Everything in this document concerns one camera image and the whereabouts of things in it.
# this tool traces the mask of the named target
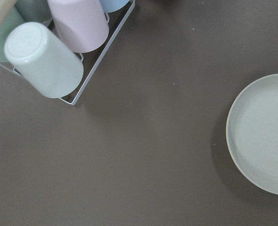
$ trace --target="round plate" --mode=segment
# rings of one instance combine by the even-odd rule
[[[278,74],[254,81],[237,96],[227,118],[226,138],[242,174],[278,194]]]

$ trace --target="tabletop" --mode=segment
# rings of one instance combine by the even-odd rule
[[[278,225],[225,137],[278,73],[278,0],[137,0],[79,102],[0,68],[0,226]]]

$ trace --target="pink cup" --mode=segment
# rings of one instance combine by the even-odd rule
[[[73,52],[100,47],[109,27],[99,0],[48,0],[60,40]]]

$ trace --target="plate rim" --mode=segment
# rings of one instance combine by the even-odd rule
[[[230,110],[228,112],[228,116],[227,116],[227,121],[226,121],[226,141],[227,141],[227,147],[228,147],[228,151],[229,151],[229,154],[234,162],[234,164],[236,165],[236,167],[238,168],[238,170],[251,182],[253,183],[254,185],[258,186],[259,188],[261,188],[262,190],[265,190],[267,192],[270,192],[272,194],[277,194],[278,195],[278,192],[275,192],[275,191],[272,191],[270,189],[267,189],[265,187],[263,187],[262,185],[259,185],[258,183],[254,182],[252,179],[249,178],[249,176],[244,172],[244,170],[239,167],[238,165],[238,162],[236,161],[236,158],[235,156],[233,155],[233,152],[231,151],[231,144],[230,144],[230,138],[229,138],[229,125],[230,125],[230,117],[232,115],[232,112],[233,112],[233,109],[235,108],[236,106],[236,103],[238,102],[238,100],[241,98],[241,96],[247,91],[247,89],[249,89],[251,86],[253,86],[254,84],[264,80],[264,79],[268,79],[268,78],[271,78],[271,77],[278,77],[278,74],[270,74],[270,75],[267,75],[267,76],[264,76],[264,77],[261,77],[253,82],[251,82],[249,85],[247,85],[238,95],[237,97],[235,98],[235,100],[233,101],[231,107],[230,107]]]

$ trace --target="sage green cup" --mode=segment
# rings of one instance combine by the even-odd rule
[[[27,22],[44,23],[51,19],[47,0],[18,0],[16,9]]]
[[[24,23],[21,15],[15,7],[12,8],[4,22],[0,26],[0,62],[8,62],[4,54],[5,40],[9,33],[17,26]]]

